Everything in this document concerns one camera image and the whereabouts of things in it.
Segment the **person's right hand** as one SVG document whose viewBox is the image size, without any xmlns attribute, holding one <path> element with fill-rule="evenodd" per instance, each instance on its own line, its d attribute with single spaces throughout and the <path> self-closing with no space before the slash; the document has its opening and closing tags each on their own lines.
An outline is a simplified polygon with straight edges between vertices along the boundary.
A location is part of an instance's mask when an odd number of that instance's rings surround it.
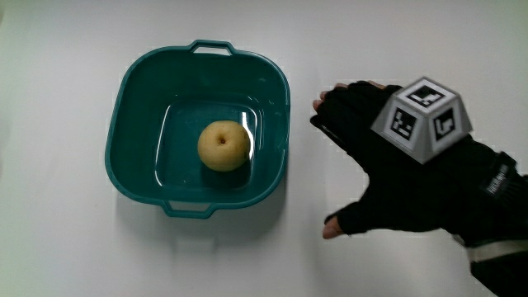
<svg viewBox="0 0 528 297">
<path fill-rule="evenodd" d="M 323 237 L 374 229 L 444 229 L 467 247 L 527 237 L 527 179 L 514 161 L 462 138 L 420 164 L 370 127 L 397 85 L 338 83 L 313 103 L 311 123 L 368 175 L 362 197 L 324 220 Z"/>
</svg>

